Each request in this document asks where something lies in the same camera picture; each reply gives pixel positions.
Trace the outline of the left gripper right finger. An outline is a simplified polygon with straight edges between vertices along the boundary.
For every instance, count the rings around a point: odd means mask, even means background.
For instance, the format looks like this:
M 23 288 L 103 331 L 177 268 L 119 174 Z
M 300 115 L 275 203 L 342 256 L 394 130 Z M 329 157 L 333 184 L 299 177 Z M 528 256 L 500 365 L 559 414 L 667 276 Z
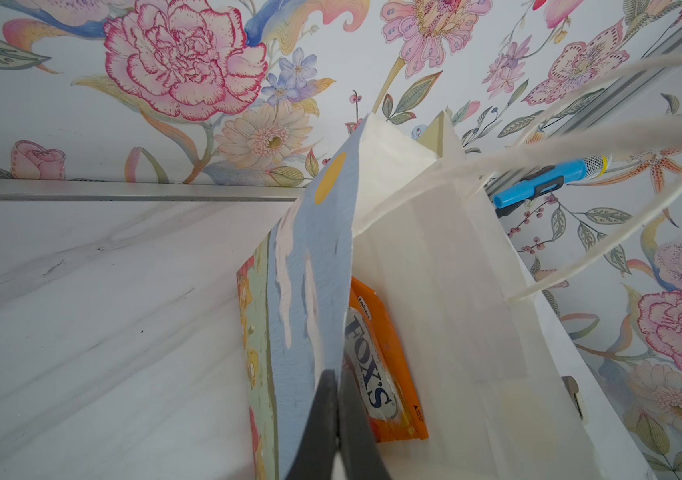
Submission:
M 338 395 L 339 453 L 346 478 L 391 480 L 379 454 L 355 377 L 348 370 L 341 372 Z

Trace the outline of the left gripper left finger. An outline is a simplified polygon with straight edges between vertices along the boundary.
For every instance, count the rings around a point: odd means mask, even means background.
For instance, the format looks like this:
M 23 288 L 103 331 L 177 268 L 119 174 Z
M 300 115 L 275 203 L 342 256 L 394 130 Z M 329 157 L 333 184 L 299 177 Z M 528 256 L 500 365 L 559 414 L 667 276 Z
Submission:
M 317 384 L 307 424 L 286 480 L 329 480 L 338 450 L 338 382 L 324 370 Z

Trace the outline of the orange Fox's candy bag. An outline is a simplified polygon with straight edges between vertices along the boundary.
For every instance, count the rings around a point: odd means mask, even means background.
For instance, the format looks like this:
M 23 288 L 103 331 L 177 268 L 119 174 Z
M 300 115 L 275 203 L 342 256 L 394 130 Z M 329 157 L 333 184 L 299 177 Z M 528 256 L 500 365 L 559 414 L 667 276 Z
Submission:
M 353 373 L 378 443 L 429 438 L 423 409 L 395 325 L 376 292 L 351 279 L 344 366 Z

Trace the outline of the paper bag white green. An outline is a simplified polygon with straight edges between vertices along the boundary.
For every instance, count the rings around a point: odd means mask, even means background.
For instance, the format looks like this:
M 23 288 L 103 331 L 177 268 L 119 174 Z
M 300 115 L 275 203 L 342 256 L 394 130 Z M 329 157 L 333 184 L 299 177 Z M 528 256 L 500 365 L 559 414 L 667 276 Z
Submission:
M 534 296 L 682 194 L 682 176 L 584 256 L 529 283 L 485 186 L 504 170 L 682 147 L 682 116 L 603 125 L 467 158 L 437 117 L 418 140 L 371 115 L 236 274 L 255 475 L 285 479 L 321 373 L 340 388 L 351 279 L 383 301 L 429 432 L 377 443 L 392 479 L 603 475 L 539 329 Z

